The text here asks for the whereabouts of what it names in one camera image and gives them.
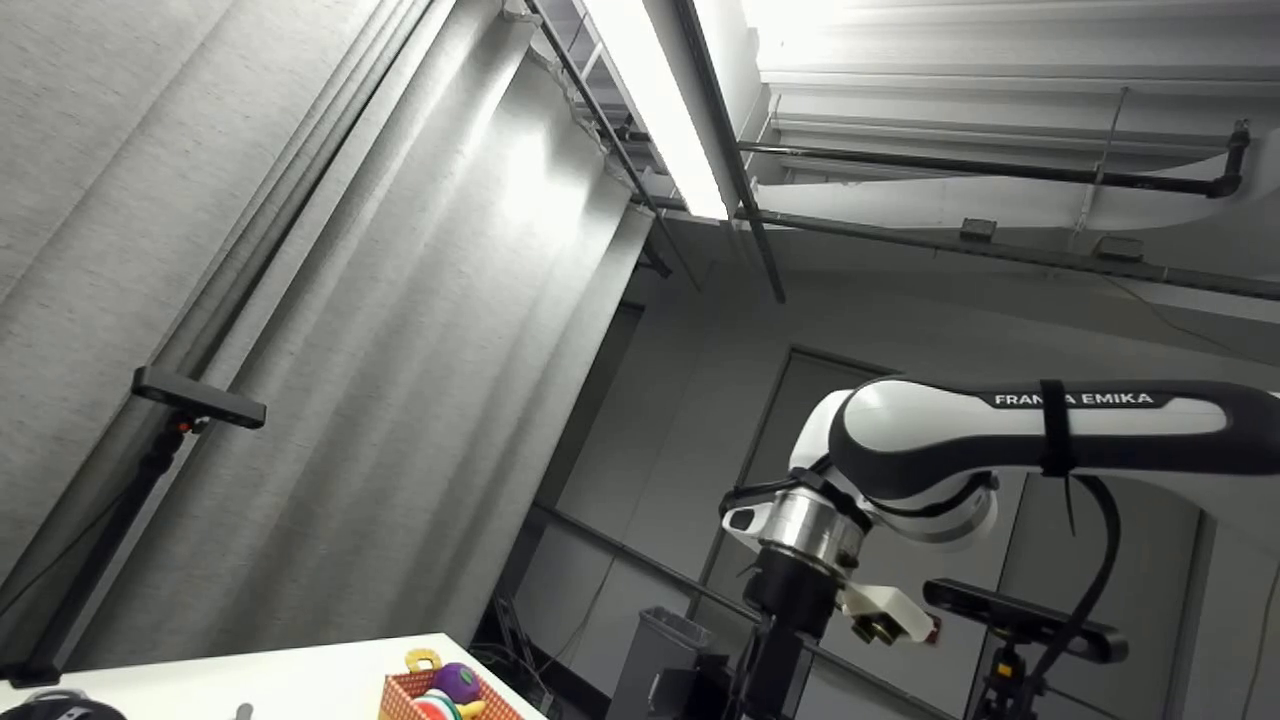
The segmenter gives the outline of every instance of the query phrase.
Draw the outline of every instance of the fluorescent light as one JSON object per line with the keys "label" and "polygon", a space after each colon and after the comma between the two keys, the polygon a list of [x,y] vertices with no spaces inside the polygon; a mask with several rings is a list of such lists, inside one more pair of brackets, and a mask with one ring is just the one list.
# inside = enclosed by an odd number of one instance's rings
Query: fluorescent light
{"label": "fluorescent light", "polygon": [[692,215],[726,221],[725,198],[642,0],[581,0]]}

